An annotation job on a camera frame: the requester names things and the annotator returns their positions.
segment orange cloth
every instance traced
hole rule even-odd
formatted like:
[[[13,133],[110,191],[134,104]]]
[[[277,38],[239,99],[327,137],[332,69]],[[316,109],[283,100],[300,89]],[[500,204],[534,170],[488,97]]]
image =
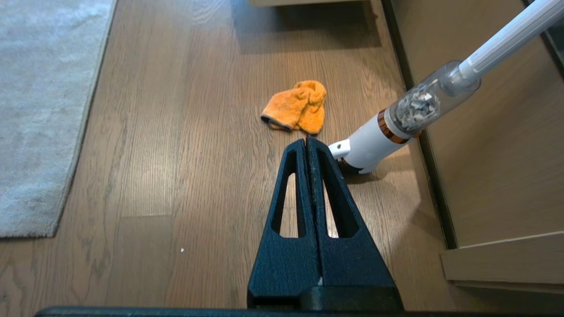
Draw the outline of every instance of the orange cloth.
[[[325,120],[325,87],[314,80],[301,81],[294,89],[272,96],[261,119],[273,129],[287,131],[302,129],[317,134]]]

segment gray rug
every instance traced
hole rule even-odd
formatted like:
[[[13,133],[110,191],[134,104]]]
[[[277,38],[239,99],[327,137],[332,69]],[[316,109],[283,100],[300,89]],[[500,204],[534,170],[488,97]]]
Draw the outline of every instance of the gray rug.
[[[0,237],[55,234],[114,7],[0,1]]]

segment cordless stick vacuum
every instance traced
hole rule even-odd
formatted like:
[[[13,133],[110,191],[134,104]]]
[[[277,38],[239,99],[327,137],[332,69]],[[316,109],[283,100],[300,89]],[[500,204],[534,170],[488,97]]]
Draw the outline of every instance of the cordless stick vacuum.
[[[345,140],[329,145],[333,158],[359,174],[466,101],[481,78],[564,16],[564,0],[536,0],[464,61],[450,61]]]

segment copper ring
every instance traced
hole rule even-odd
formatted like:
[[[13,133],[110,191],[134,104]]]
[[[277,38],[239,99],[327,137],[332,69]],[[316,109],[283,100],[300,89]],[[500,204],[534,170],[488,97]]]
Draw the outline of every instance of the copper ring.
[[[386,124],[386,120],[384,120],[384,112],[386,110],[382,110],[378,113],[378,126],[380,127],[380,130],[382,131],[382,133],[384,133],[384,135],[390,139],[390,141],[396,143],[396,144],[404,144],[407,143],[409,141],[409,139],[404,139],[404,138],[400,138],[397,135],[395,135],[390,128],[387,126]]]

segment debris in dust bin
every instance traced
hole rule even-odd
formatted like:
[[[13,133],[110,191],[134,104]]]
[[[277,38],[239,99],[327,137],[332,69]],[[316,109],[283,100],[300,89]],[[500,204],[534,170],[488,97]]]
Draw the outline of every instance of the debris in dust bin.
[[[439,116],[440,100],[423,90],[414,91],[411,96],[402,98],[396,115],[406,131],[417,131],[429,121]]]

